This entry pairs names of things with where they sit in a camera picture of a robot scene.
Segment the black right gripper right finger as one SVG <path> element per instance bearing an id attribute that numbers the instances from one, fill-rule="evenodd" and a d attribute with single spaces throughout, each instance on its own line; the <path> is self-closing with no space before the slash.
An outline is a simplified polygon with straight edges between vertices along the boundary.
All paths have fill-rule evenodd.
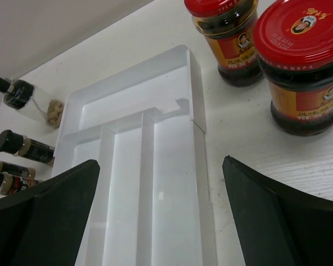
<path id="1" fill-rule="evenodd" d="M 225 187 L 246 265 L 333 265 L 333 200 L 227 156 Z"/>

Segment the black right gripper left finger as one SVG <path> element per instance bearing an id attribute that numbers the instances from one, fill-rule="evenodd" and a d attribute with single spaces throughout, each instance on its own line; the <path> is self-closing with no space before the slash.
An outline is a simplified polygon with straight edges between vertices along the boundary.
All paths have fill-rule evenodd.
<path id="1" fill-rule="evenodd" d="M 0 198 L 0 265 L 74 265 L 95 196 L 100 166 L 87 160 Z"/>

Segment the small black-cap spice bottle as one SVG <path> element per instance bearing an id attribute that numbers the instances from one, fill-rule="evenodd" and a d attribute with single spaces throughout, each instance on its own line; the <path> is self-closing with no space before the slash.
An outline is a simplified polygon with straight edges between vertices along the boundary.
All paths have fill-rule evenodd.
<path id="1" fill-rule="evenodd" d="M 54 164 L 54 147 L 17 134 L 12 130 L 0 133 L 0 152 L 40 162 L 48 166 Z"/>

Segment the knob-top glass spice grinder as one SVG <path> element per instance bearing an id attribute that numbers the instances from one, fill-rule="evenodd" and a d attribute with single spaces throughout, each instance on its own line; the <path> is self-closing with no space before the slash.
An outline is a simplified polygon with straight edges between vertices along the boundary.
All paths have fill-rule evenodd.
<path id="1" fill-rule="evenodd" d="M 6 81 L 0 77 L 3 102 L 18 113 L 57 129 L 62 120 L 64 102 L 24 80 Z"/>

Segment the red-lid chili sauce jar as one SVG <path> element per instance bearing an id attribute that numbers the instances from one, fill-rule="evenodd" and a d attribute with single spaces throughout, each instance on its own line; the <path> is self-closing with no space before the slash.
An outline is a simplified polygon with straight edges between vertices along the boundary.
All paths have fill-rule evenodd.
<path id="1" fill-rule="evenodd" d="M 313 136 L 333 125 L 333 1 L 276 1 L 254 29 L 279 128 Z"/>

